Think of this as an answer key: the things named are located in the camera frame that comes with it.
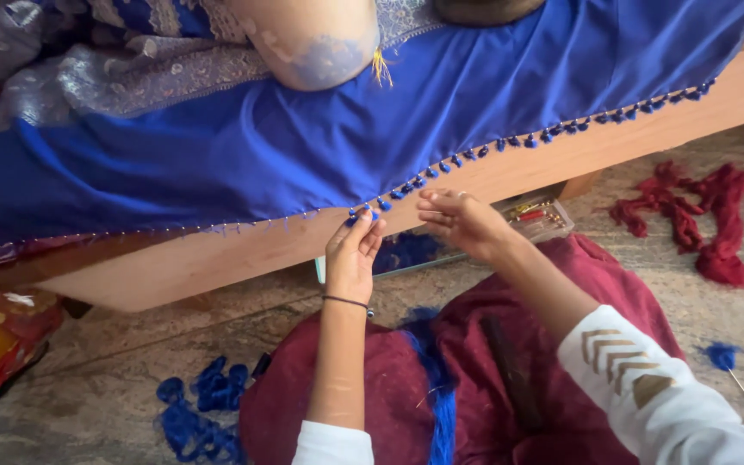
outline floor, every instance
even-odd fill
[[[697,347],[712,340],[744,349],[744,291],[703,281],[693,256],[679,256],[667,222],[654,217],[646,239],[616,227],[600,208],[633,196],[631,187],[666,159],[687,164],[694,177],[726,161],[744,166],[744,127],[732,129],[605,170],[591,194],[564,203],[576,230],[608,249],[653,290],[697,377],[728,398],[744,418],[744,397],[731,377],[714,370]],[[706,235],[713,223],[700,220]],[[744,247],[741,251],[744,260]],[[462,260],[376,282],[376,321],[396,324],[419,304],[443,305],[490,274]],[[254,363],[270,351],[318,298],[313,263],[214,291],[211,310],[177,303],[137,314],[92,310],[69,320],[51,352],[0,402],[0,463],[119,465],[176,463],[153,426],[163,405],[159,381],[196,375],[220,354]],[[744,385],[744,353],[737,378]]]

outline gold chevron pattern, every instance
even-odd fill
[[[581,334],[581,350],[584,363],[593,366],[593,372],[598,374],[600,369],[600,362],[602,358],[603,347],[626,347],[635,346],[636,343],[630,339],[615,338],[615,339],[596,339],[597,336],[615,336],[622,334],[618,329],[594,329],[593,331],[585,331]],[[614,383],[614,391],[617,396],[622,395],[622,382],[627,373],[627,370],[650,370],[651,368],[658,368],[660,365],[654,362],[628,362],[630,358],[642,357],[646,358],[647,354],[642,351],[622,351],[622,352],[611,352],[607,354],[606,362],[606,374],[608,377],[608,384]],[[614,370],[614,365],[617,361],[621,361],[617,369]],[[662,375],[641,375],[633,382],[633,400],[638,409],[646,406],[656,395],[664,391],[668,387],[674,386],[676,380]]]

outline hand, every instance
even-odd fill
[[[386,221],[372,221],[366,210],[351,228],[342,224],[325,245],[326,295],[369,303],[372,296],[372,262],[384,240]]]
[[[441,236],[470,257],[493,263],[520,235],[489,204],[451,189],[424,189],[418,218],[431,233]]]

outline maroon clothing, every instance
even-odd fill
[[[684,358],[645,284],[590,239],[573,234],[539,248],[601,304],[612,305],[672,357]],[[479,320],[497,315],[527,375],[545,422],[528,436],[514,420]],[[605,413],[561,368],[556,342],[516,292],[491,276],[464,292],[433,321],[456,386],[456,454],[460,464],[637,463],[608,427]],[[243,445],[257,465],[291,463],[313,383],[318,317],[301,322],[274,352],[269,370],[242,397]],[[434,418],[427,377],[403,334],[374,324],[366,331],[366,431],[375,462],[428,462]]]

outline wooden bed frame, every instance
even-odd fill
[[[567,190],[586,189],[594,173],[638,156],[744,124],[744,48],[700,102],[667,105],[650,116],[594,125],[558,137],[536,150],[511,150],[467,163],[431,187],[462,189],[497,201],[569,180]],[[419,225],[418,196],[393,202],[385,214],[388,233]],[[322,255],[326,240],[346,219],[346,209],[317,216],[258,223],[241,234],[182,233],[155,238],[127,235],[88,247],[68,246],[0,267],[0,289],[30,285],[90,304],[134,312],[178,301]]]

